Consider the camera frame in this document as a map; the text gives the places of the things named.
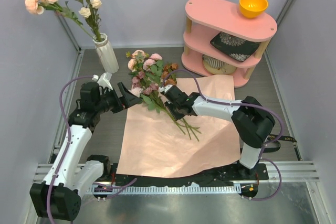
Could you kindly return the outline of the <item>pink artificial flower bouquet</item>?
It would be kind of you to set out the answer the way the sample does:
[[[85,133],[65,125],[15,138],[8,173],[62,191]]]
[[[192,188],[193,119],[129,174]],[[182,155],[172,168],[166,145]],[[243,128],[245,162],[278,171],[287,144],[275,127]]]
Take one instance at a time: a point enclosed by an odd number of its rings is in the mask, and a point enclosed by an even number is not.
[[[179,68],[178,64],[166,63],[161,55],[149,55],[140,49],[133,53],[127,52],[126,57],[129,58],[128,69],[132,77],[131,93],[138,96],[149,111],[164,112],[183,134],[188,134],[189,138],[194,136],[198,139],[199,128],[191,126],[185,119],[174,119],[159,94],[161,84],[164,86],[177,85],[176,75],[171,72]]]

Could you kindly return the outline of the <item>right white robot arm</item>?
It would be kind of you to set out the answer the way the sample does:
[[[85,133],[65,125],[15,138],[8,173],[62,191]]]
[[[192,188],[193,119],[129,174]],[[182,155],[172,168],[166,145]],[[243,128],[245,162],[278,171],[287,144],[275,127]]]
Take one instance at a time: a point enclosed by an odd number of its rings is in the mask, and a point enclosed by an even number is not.
[[[253,97],[228,101],[207,97],[200,92],[186,94],[177,86],[159,88],[166,98],[165,106],[175,120],[185,116],[211,116],[232,122],[244,142],[237,166],[242,179],[250,179],[256,173],[261,149],[275,126],[273,116]]]

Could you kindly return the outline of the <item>black ribbon with gold lettering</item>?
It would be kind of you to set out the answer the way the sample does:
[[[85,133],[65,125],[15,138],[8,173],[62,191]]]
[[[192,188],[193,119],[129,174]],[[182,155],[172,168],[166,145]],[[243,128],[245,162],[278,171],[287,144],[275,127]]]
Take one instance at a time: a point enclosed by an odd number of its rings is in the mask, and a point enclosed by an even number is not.
[[[266,142],[271,142],[272,146],[271,147],[265,147],[263,153],[274,153],[274,152],[279,151],[281,149],[280,141],[292,143],[295,152],[297,152],[297,141],[294,137],[282,135],[278,139],[275,139],[276,137],[277,137],[277,135],[275,135],[275,134],[268,135],[268,137],[266,139]]]

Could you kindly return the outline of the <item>peach peony flower stem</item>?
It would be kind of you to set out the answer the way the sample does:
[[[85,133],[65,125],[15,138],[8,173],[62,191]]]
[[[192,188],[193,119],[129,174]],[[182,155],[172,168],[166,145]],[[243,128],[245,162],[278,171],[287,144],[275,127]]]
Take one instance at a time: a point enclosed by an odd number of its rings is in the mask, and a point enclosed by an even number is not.
[[[87,35],[93,38],[93,36],[84,29],[83,23],[79,21],[75,12],[70,9],[68,2],[65,3],[65,6],[61,6],[58,1],[59,0],[25,0],[25,6],[27,11],[34,15],[41,15],[45,10],[50,10],[60,16],[69,18],[74,21]]]

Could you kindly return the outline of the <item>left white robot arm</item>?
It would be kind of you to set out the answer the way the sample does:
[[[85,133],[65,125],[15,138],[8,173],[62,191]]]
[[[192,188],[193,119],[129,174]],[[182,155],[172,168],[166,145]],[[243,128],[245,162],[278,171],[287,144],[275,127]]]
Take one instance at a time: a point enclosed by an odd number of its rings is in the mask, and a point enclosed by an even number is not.
[[[59,154],[43,181],[30,188],[37,216],[48,218],[51,223],[74,221],[82,198],[93,183],[111,177],[112,169],[104,164],[104,157],[87,161],[79,172],[76,169],[101,114],[118,113],[141,102],[123,83],[119,82],[118,87],[120,96],[108,84],[101,86],[91,81],[81,86],[76,109],[66,118],[67,133]]]

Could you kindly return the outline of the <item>cream rose flower stem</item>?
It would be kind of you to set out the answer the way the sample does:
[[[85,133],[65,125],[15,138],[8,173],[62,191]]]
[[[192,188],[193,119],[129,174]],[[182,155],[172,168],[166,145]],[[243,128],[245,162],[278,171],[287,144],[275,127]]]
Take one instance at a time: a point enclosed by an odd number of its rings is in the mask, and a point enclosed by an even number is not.
[[[101,0],[75,0],[81,4],[81,8],[78,11],[79,15],[84,18],[87,25],[90,27],[93,35],[92,38],[96,42],[102,42],[104,39],[100,34],[99,28],[101,23],[101,18],[99,16],[98,10],[102,5]]]

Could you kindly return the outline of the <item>pink wrapping paper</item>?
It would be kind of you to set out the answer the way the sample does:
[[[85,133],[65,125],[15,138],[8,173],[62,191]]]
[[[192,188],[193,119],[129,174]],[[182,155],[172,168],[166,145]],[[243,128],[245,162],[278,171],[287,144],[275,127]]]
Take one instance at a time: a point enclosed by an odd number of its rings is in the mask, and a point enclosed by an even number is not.
[[[210,116],[185,117],[196,134],[180,130],[165,113],[143,105],[127,110],[118,174],[175,178],[239,160],[234,124]]]

